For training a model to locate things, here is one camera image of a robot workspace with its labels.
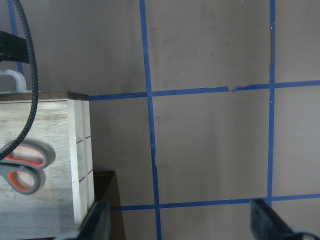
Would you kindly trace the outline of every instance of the wooden box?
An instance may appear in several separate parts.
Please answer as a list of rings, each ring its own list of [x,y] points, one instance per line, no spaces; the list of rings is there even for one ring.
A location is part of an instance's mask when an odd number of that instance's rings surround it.
[[[0,95],[0,146],[23,129],[31,93]],[[15,192],[0,177],[0,239],[54,237],[76,230],[94,202],[88,96],[40,92],[27,140],[50,146],[55,160],[44,169],[45,184],[31,195]]]

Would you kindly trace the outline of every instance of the gray surface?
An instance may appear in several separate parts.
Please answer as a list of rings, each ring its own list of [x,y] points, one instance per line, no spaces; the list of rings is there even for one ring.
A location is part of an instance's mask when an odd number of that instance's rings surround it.
[[[269,1],[148,0],[154,90],[269,82]]]
[[[116,171],[120,201],[153,204],[146,98],[90,102],[95,172]]]
[[[44,206],[7,206],[3,204],[0,207],[2,230],[0,233],[1,240],[15,240],[26,238],[48,238],[56,235],[77,230],[71,227],[74,222],[72,204],[46,203]],[[19,219],[18,222],[12,222],[13,217]]]
[[[23,6],[41,91],[146,90],[138,1],[28,0]],[[25,72],[31,79],[27,66]]]
[[[320,79],[318,0],[276,1],[276,82]]]
[[[153,100],[160,203],[263,197],[268,91]]]
[[[155,240],[156,224],[154,210],[123,211],[126,240]]]
[[[269,82],[269,1],[145,2],[152,90]],[[139,1],[22,4],[41,91],[146,91]],[[277,82],[320,79],[318,9],[316,0],[276,1]],[[0,0],[0,29],[11,32],[6,0]],[[6,68],[17,66],[1,62]],[[31,89],[29,65],[24,72]],[[0,91],[13,88],[12,80],[0,81]],[[319,86],[275,91],[274,196],[320,193],[319,92]],[[266,196],[267,89],[153,103],[160,203]],[[147,99],[94,101],[90,117],[94,171],[116,171],[123,206],[153,204]],[[273,206],[289,224],[320,232],[319,200]],[[123,217],[128,240],[156,239],[154,210]],[[161,227],[164,240],[252,239],[248,204],[162,209]]]
[[[289,227],[309,230],[320,236],[320,199],[278,201],[272,208]]]
[[[253,240],[250,205],[182,207],[161,210],[164,240]]]
[[[275,91],[273,195],[320,193],[320,86]]]

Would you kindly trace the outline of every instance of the orange scissor handle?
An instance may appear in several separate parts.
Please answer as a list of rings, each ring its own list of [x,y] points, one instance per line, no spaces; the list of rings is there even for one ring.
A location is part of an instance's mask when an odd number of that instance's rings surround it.
[[[10,144],[11,142],[4,145],[0,152],[5,150]],[[32,160],[26,159],[24,157],[15,157],[15,151],[13,151],[13,153],[9,154],[4,159],[2,159],[0,163],[24,165],[34,169],[44,169],[52,162],[49,152],[43,146],[35,142],[25,140],[22,143],[20,143],[20,145],[16,149],[23,150],[23,148],[25,148],[28,151],[35,151],[40,156],[40,158],[37,160]]]

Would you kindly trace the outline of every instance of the red pencil mark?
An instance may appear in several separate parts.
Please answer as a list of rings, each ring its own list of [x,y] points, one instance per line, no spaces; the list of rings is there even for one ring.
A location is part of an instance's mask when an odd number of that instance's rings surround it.
[[[80,183],[83,179],[85,179],[85,177],[81,178],[81,179],[79,180],[79,183]]]

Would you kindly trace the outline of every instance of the scissors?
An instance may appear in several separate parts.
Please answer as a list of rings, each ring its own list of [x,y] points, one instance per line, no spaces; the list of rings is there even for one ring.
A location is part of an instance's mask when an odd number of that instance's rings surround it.
[[[11,142],[7,143],[0,150],[5,150]],[[22,150],[22,156],[15,156],[15,150],[0,160],[0,175],[2,175],[9,185],[18,193],[30,195],[35,193],[44,183],[41,172],[52,161],[53,157],[47,149],[34,141],[23,141],[16,149]],[[23,157],[23,152],[37,154],[37,157]]]

